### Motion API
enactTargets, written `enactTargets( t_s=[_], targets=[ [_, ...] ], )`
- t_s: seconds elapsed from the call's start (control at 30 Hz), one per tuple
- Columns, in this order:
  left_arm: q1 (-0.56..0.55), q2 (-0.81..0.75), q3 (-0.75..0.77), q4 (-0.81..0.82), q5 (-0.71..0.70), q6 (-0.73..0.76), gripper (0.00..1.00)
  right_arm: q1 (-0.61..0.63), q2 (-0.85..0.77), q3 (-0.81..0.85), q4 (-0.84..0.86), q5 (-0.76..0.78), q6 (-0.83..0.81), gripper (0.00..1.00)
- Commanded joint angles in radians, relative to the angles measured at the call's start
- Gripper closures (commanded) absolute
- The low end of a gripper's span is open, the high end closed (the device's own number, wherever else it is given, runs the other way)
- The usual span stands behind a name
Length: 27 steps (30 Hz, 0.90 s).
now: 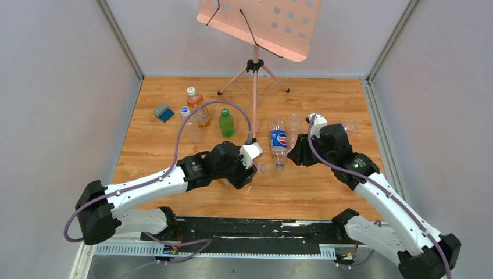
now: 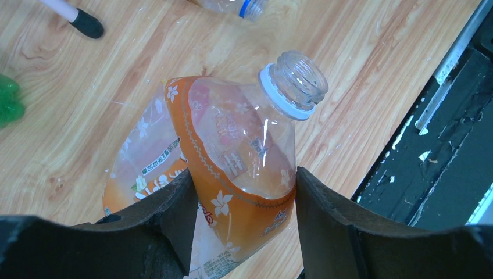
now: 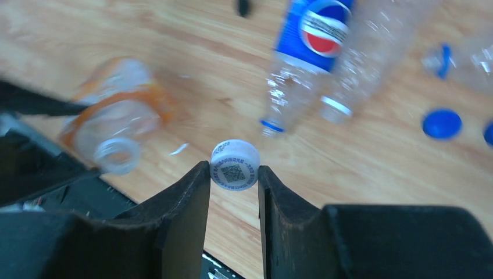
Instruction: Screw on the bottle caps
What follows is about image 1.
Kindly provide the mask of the orange tea bottle crushed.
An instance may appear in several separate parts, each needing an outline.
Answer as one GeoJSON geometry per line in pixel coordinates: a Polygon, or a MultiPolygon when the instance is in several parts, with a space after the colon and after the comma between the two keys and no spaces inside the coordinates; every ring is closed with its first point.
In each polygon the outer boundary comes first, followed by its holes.
{"type": "Polygon", "coordinates": [[[221,185],[233,186],[236,189],[241,189],[245,185],[253,181],[256,174],[263,174],[267,171],[267,167],[263,164],[254,164],[250,168],[245,169],[243,165],[238,165],[232,171],[227,173],[225,178],[219,178],[221,185]]]}

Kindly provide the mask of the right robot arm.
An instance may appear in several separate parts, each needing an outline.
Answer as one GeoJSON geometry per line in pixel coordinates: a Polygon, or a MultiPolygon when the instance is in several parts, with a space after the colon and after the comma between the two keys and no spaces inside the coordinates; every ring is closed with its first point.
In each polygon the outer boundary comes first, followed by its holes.
{"type": "Polygon", "coordinates": [[[368,156],[354,152],[342,124],[328,124],[316,116],[309,121],[308,132],[298,135],[288,158],[298,166],[328,166],[338,181],[367,200],[388,223],[379,227],[346,209],[333,218],[335,240],[364,243],[392,261],[403,278],[452,277],[461,242],[420,217],[368,156]]]}

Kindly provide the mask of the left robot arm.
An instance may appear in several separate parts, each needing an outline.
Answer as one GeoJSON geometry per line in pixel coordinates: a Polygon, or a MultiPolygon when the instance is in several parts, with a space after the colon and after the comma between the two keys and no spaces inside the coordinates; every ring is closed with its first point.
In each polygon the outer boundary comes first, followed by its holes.
{"type": "Polygon", "coordinates": [[[189,155],[170,167],[133,181],[103,185],[87,184],[76,203],[76,213],[86,245],[95,245],[116,234],[150,233],[173,239],[178,224],[164,209],[137,207],[163,196],[206,187],[214,180],[226,180],[236,189],[252,181],[254,161],[263,155],[258,143],[236,146],[224,141],[211,151],[189,155]]]}

